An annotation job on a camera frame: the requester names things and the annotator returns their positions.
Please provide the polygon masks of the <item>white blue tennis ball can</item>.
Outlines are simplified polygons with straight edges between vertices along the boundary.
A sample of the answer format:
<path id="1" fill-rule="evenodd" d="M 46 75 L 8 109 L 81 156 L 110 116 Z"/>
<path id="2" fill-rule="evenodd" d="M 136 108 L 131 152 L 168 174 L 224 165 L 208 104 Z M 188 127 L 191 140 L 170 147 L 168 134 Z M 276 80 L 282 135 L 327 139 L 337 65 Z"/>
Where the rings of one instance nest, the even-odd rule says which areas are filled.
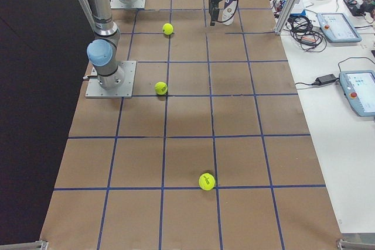
<path id="1" fill-rule="evenodd" d="M 224 25 L 231 25 L 233 23 L 236 6 L 236 0 L 224 0 L 224 8 L 221 17 L 221 21 Z"/>

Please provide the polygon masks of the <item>tennis ball centre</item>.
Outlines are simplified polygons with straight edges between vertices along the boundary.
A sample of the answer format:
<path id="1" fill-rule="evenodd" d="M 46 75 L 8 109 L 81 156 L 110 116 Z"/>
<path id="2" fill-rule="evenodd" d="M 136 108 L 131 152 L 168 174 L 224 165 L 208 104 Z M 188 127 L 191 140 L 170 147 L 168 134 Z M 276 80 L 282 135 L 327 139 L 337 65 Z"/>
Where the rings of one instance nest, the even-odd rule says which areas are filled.
<path id="1" fill-rule="evenodd" d="M 165 23 L 162 27 L 164 35 L 171 35 L 174 31 L 173 25 L 171 23 Z"/>

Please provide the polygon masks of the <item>tennis ball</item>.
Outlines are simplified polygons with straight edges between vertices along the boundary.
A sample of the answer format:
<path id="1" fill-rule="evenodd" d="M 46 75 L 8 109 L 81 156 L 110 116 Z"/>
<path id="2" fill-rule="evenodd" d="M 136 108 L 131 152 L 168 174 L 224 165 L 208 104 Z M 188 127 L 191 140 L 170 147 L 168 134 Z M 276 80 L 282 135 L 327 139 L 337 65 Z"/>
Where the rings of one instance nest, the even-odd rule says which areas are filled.
<path id="1" fill-rule="evenodd" d="M 168 92 L 168 85 L 163 81 L 159 81 L 154 86 L 157 95 L 165 95 Z"/>
<path id="2" fill-rule="evenodd" d="M 171 35 L 174 31 L 173 25 L 171 23 L 165 23 L 162 27 L 164 35 Z"/>

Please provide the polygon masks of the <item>tennis ball right side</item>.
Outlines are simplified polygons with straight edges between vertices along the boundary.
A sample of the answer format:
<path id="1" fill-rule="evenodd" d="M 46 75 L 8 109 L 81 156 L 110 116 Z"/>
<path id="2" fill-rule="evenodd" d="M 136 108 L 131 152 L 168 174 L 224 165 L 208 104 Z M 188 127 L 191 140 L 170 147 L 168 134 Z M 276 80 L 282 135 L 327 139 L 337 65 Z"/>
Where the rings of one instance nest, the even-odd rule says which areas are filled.
<path id="1" fill-rule="evenodd" d="M 159 81 L 154 86 L 157 95 L 165 95 L 168 92 L 168 85 L 163 81 Z"/>

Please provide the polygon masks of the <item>blue white box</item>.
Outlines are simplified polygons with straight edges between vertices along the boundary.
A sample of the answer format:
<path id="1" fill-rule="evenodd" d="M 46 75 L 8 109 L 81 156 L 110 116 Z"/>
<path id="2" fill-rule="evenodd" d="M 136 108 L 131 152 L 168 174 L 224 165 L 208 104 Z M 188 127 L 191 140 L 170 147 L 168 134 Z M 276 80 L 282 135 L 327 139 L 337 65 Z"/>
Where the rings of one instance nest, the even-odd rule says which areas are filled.
<path id="1" fill-rule="evenodd" d="M 291 16 L 306 15 L 305 5 L 303 0 L 297 0 L 291 11 Z"/>

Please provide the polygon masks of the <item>upper teach pendant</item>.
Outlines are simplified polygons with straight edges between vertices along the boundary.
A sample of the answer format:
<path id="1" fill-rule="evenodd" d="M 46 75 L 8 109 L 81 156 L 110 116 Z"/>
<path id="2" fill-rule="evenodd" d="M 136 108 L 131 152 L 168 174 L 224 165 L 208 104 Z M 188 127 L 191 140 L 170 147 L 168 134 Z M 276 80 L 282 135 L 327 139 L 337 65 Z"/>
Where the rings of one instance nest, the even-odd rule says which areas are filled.
<path id="1" fill-rule="evenodd" d="M 362 37 L 343 13 L 317 13 L 319 26 L 331 43 L 357 43 Z"/>

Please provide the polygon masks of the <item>teach pendant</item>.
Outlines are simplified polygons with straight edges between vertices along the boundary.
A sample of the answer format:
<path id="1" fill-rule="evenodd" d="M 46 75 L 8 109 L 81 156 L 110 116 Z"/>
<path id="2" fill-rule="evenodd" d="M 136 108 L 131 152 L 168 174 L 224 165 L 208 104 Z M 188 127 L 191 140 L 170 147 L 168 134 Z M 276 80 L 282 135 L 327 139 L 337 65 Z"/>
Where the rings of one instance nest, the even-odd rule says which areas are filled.
<path id="1" fill-rule="evenodd" d="M 362 37 L 343 13 L 317 13 L 319 26 L 331 43 L 357 43 Z"/>
<path id="2" fill-rule="evenodd" d="M 374 71 L 341 71 L 339 82 L 352 110 L 360 117 L 374 117 Z"/>

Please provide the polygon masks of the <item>black power brick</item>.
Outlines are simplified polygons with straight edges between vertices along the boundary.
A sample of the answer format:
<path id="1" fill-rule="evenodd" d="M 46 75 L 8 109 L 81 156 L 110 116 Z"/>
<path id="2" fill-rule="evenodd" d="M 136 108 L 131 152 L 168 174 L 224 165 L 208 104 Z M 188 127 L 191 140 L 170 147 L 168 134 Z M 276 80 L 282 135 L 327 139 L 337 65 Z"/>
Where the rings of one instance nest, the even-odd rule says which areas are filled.
<path id="1" fill-rule="evenodd" d="M 335 77 L 334 74 L 327 74 L 327 75 L 324 75 L 324 76 L 317 77 L 315 79 L 314 84 L 318 85 L 318 86 L 326 85 L 326 84 L 334 83 L 337 80 L 338 80 L 338 78 Z"/>

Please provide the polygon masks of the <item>lower teach pendant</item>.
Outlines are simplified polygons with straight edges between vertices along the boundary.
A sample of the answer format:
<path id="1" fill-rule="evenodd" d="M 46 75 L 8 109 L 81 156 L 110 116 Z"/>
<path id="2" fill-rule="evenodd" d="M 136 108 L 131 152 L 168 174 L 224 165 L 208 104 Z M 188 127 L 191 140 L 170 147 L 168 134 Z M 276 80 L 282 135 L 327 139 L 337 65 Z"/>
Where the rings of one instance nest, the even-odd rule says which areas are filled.
<path id="1" fill-rule="evenodd" d="M 360 117 L 374 117 L 374 71 L 341 71 L 339 82 L 352 110 Z"/>

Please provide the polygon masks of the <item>frame foot bracket right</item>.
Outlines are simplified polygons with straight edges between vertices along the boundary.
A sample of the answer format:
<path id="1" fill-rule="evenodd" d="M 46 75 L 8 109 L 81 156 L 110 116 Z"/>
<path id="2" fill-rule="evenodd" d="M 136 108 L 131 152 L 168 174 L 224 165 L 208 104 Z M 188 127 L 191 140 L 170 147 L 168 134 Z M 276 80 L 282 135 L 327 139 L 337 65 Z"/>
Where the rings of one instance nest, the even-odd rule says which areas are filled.
<path id="1" fill-rule="evenodd" d="M 375 250 L 374 244 L 365 244 L 361 242 L 349 242 L 342 239 L 337 240 L 337 248 L 340 250 Z"/>

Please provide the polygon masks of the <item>frame foot bracket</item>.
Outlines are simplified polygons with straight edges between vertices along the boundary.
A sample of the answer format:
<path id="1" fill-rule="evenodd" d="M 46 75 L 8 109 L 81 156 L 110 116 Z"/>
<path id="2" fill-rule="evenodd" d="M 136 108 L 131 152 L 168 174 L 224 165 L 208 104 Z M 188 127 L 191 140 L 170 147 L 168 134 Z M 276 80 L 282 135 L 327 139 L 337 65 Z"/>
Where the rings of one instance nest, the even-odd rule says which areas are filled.
<path id="1" fill-rule="evenodd" d="M 342 239 L 337 240 L 337 248 L 340 250 L 375 250 L 374 244 L 365 244 L 361 242 L 349 242 Z"/>
<path id="2" fill-rule="evenodd" d="M 49 243 L 44 240 L 19 244 L 1 245 L 0 250 L 47 250 Z"/>

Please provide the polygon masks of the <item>frame foot bracket left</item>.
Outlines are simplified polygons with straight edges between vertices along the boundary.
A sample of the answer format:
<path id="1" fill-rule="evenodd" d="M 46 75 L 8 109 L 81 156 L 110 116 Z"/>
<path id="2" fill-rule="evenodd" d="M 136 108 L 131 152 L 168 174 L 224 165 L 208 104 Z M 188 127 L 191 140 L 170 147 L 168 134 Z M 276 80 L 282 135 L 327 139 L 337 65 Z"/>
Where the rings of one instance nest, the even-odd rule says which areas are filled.
<path id="1" fill-rule="evenodd" d="M 44 240 L 19 244 L 1 245 L 0 250 L 47 250 L 49 243 Z"/>

